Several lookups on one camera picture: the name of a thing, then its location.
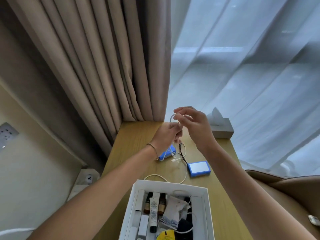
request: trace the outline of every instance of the black cable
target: black cable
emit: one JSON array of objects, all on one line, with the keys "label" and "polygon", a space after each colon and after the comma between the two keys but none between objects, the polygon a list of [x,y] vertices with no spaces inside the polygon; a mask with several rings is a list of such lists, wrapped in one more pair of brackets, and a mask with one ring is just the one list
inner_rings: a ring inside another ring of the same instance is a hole
[{"label": "black cable", "polygon": [[180,155],[181,155],[181,158],[183,159],[183,161],[188,165],[186,159],[184,158],[183,154],[182,154],[182,151],[181,151],[181,146],[182,146],[182,142],[179,143],[179,151],[180,151]]}]

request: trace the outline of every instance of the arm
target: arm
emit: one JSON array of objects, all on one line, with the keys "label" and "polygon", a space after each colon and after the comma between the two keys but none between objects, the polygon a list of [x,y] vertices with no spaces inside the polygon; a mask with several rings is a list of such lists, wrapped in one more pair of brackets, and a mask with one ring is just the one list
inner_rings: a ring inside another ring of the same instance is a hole
[{"label": "arm", "polygon": [[181,126],[162,124],[150,142],[155,149],[150,145],[145,146],[122,165],[87,187],[58,209],[28,239],[91,240],[149,164],[181,135]]},{"label": "arm", "polygon": [[175,119],[188,128],[254,240],[315,240],[222,149],[204,113],[192,107],[181,107],[174,112]]}]

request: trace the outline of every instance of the beige curtain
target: beige curtain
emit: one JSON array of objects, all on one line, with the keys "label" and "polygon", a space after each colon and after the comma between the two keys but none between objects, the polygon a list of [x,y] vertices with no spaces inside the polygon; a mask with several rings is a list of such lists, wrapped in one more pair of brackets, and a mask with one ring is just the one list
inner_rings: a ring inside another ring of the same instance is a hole
[{"label": "beige curtain", "polygon": [[105,155],[123,120],[164,120],[170,0],[6,1]]}]

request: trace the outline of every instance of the yellow label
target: yellow label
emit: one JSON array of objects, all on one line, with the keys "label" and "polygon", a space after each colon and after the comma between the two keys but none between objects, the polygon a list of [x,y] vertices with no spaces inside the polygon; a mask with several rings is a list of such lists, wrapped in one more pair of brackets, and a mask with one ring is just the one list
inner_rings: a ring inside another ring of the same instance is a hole
[{"label": "yellow label", "polygon": [[174,230],[166,230],[159,234],[157,240],[174,240]]}]

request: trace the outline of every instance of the open cardboard box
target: open cardboard box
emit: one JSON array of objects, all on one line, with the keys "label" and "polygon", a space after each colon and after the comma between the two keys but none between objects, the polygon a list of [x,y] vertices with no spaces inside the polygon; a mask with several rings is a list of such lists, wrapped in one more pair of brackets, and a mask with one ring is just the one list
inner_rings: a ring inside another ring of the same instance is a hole
[{"label": "open cardboard box", "polygon": [[[148,192],[166,193],[167,195],[174,195],[176,197],[191,196],[193,213],[193,239],[214,239],[214,228],[212,224],[209,194],[207,188],[159,181],[137,180],[132,186],[129,202],[122,222],[119,240],[132,240],[130,228],[139,227],[141,213],[137,213],[137,211],[135,210],[138,190],[145,191],[143,202],[145,202]],[[155,234],[150,233],[150,226],[148,226],[146,240],[155,240]]]}]

